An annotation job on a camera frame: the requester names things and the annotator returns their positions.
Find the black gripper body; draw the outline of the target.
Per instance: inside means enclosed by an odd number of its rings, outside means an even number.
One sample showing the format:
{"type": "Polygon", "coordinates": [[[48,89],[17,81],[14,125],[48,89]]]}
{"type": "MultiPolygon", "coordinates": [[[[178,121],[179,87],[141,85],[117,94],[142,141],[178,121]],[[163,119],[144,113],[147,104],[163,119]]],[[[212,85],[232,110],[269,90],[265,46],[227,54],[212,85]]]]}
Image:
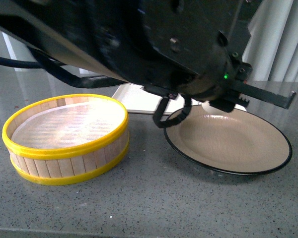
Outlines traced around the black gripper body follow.
{"type": "Polygon", "coordinates": [[[231,88],[241,79],[241,55],[250,39],[247,29],[148,29],[151,47],[178,69],[163,85],[204,102],[211,101],[222,111],[232,111],[240,103],[239,93],[231,88]]]}

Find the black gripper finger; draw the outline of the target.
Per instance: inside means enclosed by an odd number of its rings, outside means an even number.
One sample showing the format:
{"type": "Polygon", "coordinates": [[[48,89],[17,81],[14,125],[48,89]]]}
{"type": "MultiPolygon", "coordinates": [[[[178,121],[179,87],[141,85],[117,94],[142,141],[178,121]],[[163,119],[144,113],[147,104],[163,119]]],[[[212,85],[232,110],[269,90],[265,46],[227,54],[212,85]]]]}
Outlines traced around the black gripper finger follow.
{"type": "Polygon", "coordinates": [[[291,91],[290,94],[285,97],[273,92],[266,91],[264,89],[245,84],[244,82],[238,80],[234,82],[234,90],[246,96],[264,101],[269,104],[273,104],[283,109],[288,109],[296,96],[295,91],[291,91]]]}

